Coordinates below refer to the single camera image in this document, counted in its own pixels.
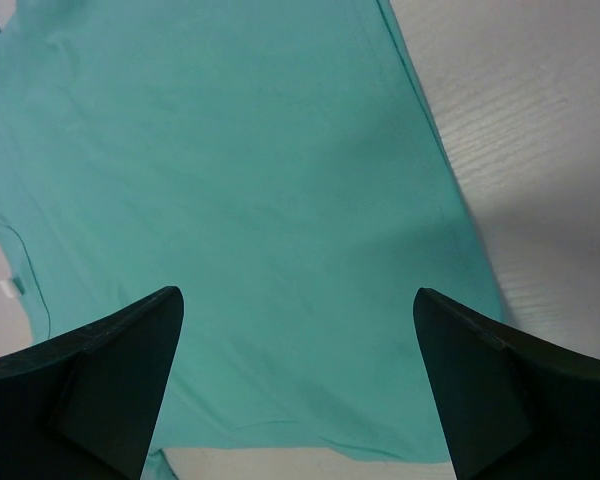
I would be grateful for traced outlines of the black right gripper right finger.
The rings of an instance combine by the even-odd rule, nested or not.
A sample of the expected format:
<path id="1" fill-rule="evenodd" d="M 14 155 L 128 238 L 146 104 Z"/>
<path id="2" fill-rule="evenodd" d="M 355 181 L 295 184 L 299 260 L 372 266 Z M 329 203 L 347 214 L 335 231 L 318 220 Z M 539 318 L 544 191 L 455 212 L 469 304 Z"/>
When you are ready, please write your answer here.
<path id="1" fill-rule="evenodd" d="M 600 360 L 429 288 L 417 340 L 459 479 L 600 479 Z"/>

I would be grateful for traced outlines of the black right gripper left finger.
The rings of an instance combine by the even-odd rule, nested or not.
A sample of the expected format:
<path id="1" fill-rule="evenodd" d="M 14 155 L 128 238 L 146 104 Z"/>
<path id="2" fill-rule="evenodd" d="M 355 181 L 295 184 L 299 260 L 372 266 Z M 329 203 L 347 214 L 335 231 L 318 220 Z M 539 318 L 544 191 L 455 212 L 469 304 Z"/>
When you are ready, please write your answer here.
<path id="1" fill-rule="evenodd" d="M 138 479 L 184 318 L 166 287 L 0 357 L 0 479 Z"/>

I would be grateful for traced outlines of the mint green t-shirt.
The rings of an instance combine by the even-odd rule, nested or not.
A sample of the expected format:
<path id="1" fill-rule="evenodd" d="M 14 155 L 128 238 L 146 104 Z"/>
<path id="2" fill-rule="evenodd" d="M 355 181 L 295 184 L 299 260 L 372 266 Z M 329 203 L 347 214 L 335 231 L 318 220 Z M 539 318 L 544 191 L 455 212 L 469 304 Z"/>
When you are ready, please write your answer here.
<path id="1" fill-rule="evenodd" d="M 447 462 L 422 287 L 501 312 L 386 1 L 21 1 L 0 246 L 42 342 L 167 285 L 170 448 Z"/>

